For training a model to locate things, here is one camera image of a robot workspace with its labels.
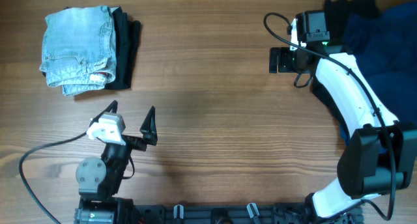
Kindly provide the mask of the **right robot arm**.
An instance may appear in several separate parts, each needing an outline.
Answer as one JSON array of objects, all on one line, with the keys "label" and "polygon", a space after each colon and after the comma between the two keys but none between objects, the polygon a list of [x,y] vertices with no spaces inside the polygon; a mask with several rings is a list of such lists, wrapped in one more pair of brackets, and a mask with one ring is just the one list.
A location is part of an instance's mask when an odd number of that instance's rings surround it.
[{"label": "right robot arm", "polygon": [[363,204],[386,195],[390,220],[397,191],[409,186],[416,157],[416,125],[400,122],[379,100],[349,48],[330,36],[322,10],[287,20],[283,47],[270,50],[270,72],[308,75],[307,86],[341,123],[347,147],[337,177],[309,194],[300,207],[303,223],[346,219]]}]

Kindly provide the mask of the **light blue denim shorts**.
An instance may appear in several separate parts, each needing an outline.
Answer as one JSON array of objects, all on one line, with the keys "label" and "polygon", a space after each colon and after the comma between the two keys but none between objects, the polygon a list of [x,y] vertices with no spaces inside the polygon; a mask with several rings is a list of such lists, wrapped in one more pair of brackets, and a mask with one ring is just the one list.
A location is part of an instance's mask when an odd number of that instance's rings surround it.
[{"label": "light blue denim shorts", "polygon": [[115,81],[116,32],[108,6],[68,8],[45,17],[42,64],[49,87],[75,96]]}]

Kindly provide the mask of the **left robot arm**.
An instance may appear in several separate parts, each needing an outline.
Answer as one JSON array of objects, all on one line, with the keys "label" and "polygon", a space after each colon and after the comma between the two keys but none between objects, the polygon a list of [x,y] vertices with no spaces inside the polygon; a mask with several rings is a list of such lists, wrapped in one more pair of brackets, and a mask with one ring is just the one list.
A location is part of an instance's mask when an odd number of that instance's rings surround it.
[{"label": "left robot arm", "polygon": [[151,107],[139,132],[141,137],[123,134],[126,126],[117,112],[115,100],[96,117],[91,119],[86,135],[89,139],[105,144],[99,158],[84,159],[76,169],[80,195],[79,206],[74,212],[74,223],[145,223],[145,218],[135,207],[132,199],[115,197],[127,166],[133,165],[131,153],[146,151],[158,142],[155,107]]}]

